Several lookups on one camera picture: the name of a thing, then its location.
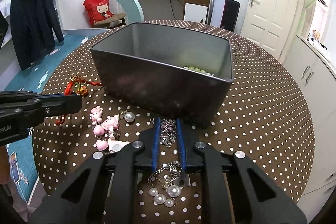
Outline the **white low cabinet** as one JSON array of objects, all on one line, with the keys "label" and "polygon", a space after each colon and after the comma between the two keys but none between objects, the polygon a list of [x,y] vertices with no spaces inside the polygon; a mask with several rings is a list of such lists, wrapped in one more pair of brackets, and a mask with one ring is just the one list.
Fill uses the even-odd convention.
[{"label": "white low cabinet", "polygon": [[313,165],[298,202],[311,222],[335,190],[335,66],[301,36],[293,39],[283,66],[301,89],[313,122]]}]

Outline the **wooden chair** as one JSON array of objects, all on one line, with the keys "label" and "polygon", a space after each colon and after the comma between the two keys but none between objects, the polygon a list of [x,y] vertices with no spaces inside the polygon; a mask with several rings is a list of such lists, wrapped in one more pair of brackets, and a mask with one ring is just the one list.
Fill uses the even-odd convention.
[{"label": "wooden chair", "polygon": [[110,18],[106,18],[102,21],[93,24],[92,28],[116,28],[126,25],[126,14],[119,13],[114,14]]}]

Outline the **red knot tassel charm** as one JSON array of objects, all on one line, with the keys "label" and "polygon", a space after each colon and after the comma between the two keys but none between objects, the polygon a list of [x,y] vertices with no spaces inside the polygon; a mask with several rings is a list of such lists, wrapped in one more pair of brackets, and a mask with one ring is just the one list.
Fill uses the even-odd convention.
[{"label": "red knot tassel charm", "polygon": [[91,86],[102,86],[102,83],[100,82],[94,82],[94,81],[88,81],[83,79],[82,76],[75,75],[72,77],[72,79],[67,84],[64,95],[68,96],[71,94],[76,94],[80,97],[87,97],[88,96],[88,89],[87,85]]}]

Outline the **black and white suitcase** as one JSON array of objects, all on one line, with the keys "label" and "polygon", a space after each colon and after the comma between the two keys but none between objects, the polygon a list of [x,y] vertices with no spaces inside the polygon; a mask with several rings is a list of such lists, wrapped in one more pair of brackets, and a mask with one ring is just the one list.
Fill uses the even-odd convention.
[{"label": "black and white suitcase", "polygon": [[240,3],[235,0],[213,0],[210,25],[234,32]]}]

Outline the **grey metal tin box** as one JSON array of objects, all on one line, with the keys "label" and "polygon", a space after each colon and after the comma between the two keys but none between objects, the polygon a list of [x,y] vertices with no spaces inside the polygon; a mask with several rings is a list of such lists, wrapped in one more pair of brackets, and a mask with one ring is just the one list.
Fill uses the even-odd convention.
[{"label": "grey metal tin box", "polygon": [[187,28],[132,23],[99,40],[91,55],[107,94],[201,128],[234,81],[230,42]]}]

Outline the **white room door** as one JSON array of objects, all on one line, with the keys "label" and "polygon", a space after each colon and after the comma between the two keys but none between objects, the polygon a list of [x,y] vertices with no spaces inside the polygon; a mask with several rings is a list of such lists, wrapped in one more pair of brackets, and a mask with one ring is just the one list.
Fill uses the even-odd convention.
[{"label": "white room door", "polygon": [[240,35],[279,58],[294,20],[298,0],[260,0],[246,11]]}]

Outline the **pink charm keychain cluster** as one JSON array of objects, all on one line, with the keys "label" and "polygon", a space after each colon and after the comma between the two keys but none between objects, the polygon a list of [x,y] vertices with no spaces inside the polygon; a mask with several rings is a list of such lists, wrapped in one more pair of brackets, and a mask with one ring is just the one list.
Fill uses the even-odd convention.
[{"label": "pink charm keychain cluster", "polygon": [[93,126],[93,134],[96,137],[96,148],[98,151],[109,154],[121,151],[129,144],[129,141],[120,141],[120,118],[116,114],[107,116],[103,120],[103,108],[96,106],[90,111],[90,120]]}]

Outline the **white door small cabinet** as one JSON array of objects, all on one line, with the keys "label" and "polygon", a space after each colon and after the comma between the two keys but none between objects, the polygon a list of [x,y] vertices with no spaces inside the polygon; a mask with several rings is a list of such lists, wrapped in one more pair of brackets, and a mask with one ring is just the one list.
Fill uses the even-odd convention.
[{"label": "white door small cabinet", "polygon": [[210,0],[184,0],[183,20],[206,24],[210,3]]}]

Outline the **red cat print bag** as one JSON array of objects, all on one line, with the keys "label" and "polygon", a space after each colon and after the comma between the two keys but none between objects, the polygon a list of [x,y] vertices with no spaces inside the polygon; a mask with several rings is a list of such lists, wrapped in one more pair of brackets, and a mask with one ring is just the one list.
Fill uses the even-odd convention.
[{"label": "red cat print bag", "polygon": [[92,27],[95,23],[114,16],[109,9],[109,0],[84,0],[83,6],[88,13]]}]

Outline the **dark hanging jacket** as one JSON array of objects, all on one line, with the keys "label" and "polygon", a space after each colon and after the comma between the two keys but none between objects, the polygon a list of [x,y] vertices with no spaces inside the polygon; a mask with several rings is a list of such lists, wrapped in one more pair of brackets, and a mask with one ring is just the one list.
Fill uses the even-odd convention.
[{"label": "dark hanging jacket", "polygon": [[11,0],[10,28],[23,71],[64,41],[53,0]]}]

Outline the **brown polka dot tablecloth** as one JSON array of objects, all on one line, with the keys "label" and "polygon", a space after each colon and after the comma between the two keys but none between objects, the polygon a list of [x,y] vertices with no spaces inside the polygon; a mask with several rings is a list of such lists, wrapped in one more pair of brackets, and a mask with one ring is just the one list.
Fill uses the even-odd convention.
[{"label": "brown polka dot tablecloth", "polygon": [[43,88],[82,108],[33,132],[47,196],[31,223],[306,223],[314,156],[296,81],[249,40],[134,23],[70,53]]}]

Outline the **single pearl earring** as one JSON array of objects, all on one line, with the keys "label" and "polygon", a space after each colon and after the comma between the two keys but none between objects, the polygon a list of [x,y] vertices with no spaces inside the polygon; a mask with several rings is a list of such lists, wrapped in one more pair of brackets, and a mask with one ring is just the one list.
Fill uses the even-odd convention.
[{"label": "single pearl earring", "polygon": [[119,114],[120,119],[124,119],[126,123],[133,123],[135,120],[135,114],[131,111],[123,110]]}]

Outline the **blue candy pattern bedspread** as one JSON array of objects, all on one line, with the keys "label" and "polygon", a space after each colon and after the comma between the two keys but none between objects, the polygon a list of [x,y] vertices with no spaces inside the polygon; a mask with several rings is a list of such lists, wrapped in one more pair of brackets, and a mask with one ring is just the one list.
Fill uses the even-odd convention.
[{"label": "blue candy pattern bedspread", "polygon": [[66,35],[56,53],[47,56],[25,78],[25,87],[32,85],[47,93],[45,102],[27,93],[13,96],[17,102],[7,103],[1,111],[1,137],[10,142],[9,158],[17,156],[10,163],[10,179],[25,204],[33,203],[39,185],[47,192],[53,191],[83,159],[81,151],[87,143],[80,139],[87,137],[88,109],[68,114],[61,126],[55,122],[62,111],[78,108],[77,97],[62,94],[74,69],[83,65],[85,72],[92,70],[88,43],[88,36]]}]

